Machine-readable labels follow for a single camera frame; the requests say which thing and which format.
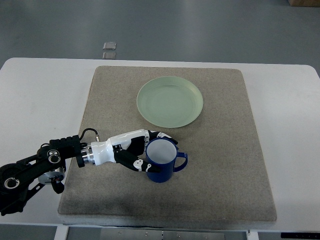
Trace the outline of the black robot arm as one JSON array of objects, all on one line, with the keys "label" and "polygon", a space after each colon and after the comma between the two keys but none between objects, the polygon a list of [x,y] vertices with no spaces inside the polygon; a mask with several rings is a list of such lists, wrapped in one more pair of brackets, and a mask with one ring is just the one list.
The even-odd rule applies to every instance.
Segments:
[{"label": "black robot arm", "polygon": [[88,144],[81,142],[85,133],[92,131],[99,139],[97,130],[86,128],[82,134],[52,139],[40,146],[35,155],[0,168],[0,214],[21,213],[27,202],[45,185],[49,184],[57,194],[65,186],[62,183],[67,169],[66,160],[75,158],[82,168],[90,160]]}]

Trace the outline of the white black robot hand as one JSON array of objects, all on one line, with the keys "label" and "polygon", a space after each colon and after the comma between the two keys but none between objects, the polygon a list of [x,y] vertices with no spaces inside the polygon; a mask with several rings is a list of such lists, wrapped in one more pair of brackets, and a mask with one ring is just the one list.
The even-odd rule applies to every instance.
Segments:
[{"label": "white black robot hand", "polygon": [[85,148],[86,158],[96,166],[110,162],[136,172],[159,173],[161,170],[158,166],[140,158],[148,143],[158,138],[178,143],[161,131],[139,129],[110,137],[107,141],[92,142]]}]

